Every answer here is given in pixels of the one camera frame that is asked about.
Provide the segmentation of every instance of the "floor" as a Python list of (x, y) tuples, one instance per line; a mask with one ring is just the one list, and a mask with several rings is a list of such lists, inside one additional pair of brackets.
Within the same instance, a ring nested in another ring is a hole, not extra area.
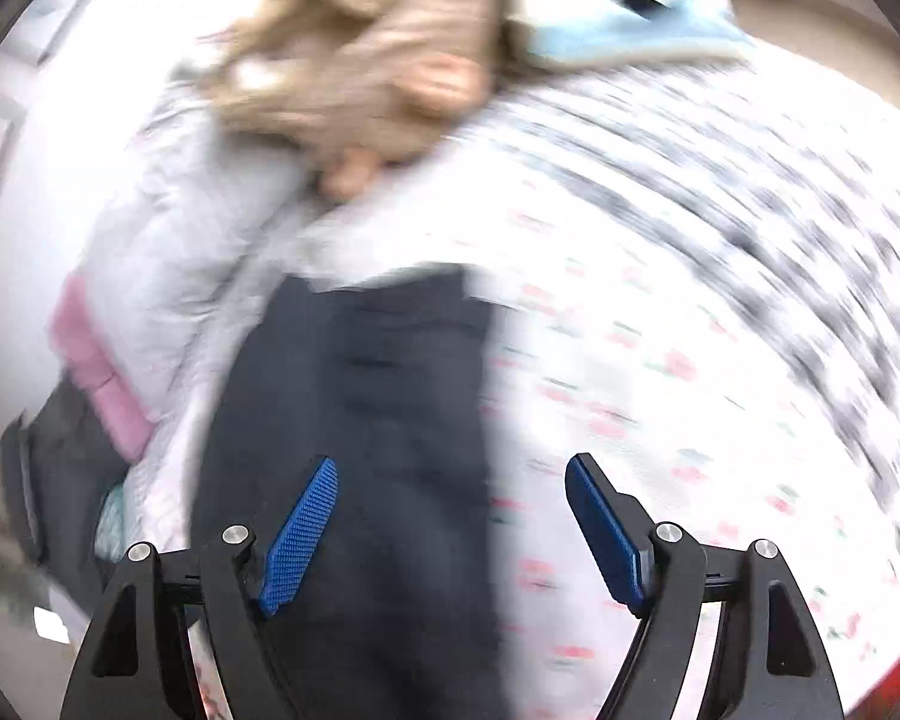
[[(253, 0), (244, 1), (248, 9)], [(751, 34), (900, 108), (892, 41), (792, 2), (736, 4)], [(0, 92), (26, 109), (0, 195), (0, 430), (21, 410), (35, 413), (55, 384), (45, 327), (118, 174), (122, 146), (181, 48), (225, 23), (221, 0), (93, 0), (39, 73), (0, 55)], [(71, 658), (0, 615), (0, 684), (24, 720), (58, 716)]]

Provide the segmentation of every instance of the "blue textured pad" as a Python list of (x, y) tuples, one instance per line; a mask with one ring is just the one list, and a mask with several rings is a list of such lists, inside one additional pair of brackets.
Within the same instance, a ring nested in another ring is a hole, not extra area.
[(266, 552), (264, 584), (257, 603), (267, 617), (293, 600), (336, 502), (337, 467), (332, 460), (324, 460)]
[(576, 458), (567, 466), (567, 501), (590, 547), (607, 589), (617, 603), (632, 610), (645, 599), (637, 553), (590, 474)]

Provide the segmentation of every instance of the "silver bolt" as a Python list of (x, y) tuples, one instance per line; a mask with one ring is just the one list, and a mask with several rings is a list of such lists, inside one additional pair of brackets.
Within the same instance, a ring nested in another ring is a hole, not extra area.
[(754, 549), (756, 550), (757, 555), (765, 557), (767, 560), (773, 560), (774, 557), (780, 554), (780, 550), (778, 550), (776, 544), (768, 538), (760, 538), (754, 544)]
[(242, 544), (250, 535), (244, 525), (231, 525), (223, 531), (223, 540), (228, 544)]
[(140, 562), (140, 560), (146, 560), (149, 557), (149, 544), (145, 544), (140, 542), (139, 544), (135, 544), (127, 550), (127, 557), (133, 562)]
[(683, 531), (677, 525), (674, 525), (673, 522), (661, 522), (656, 527), (656, 534), (663, 541), (669, 541), (671, 544), (676, 544), (683, 538)]

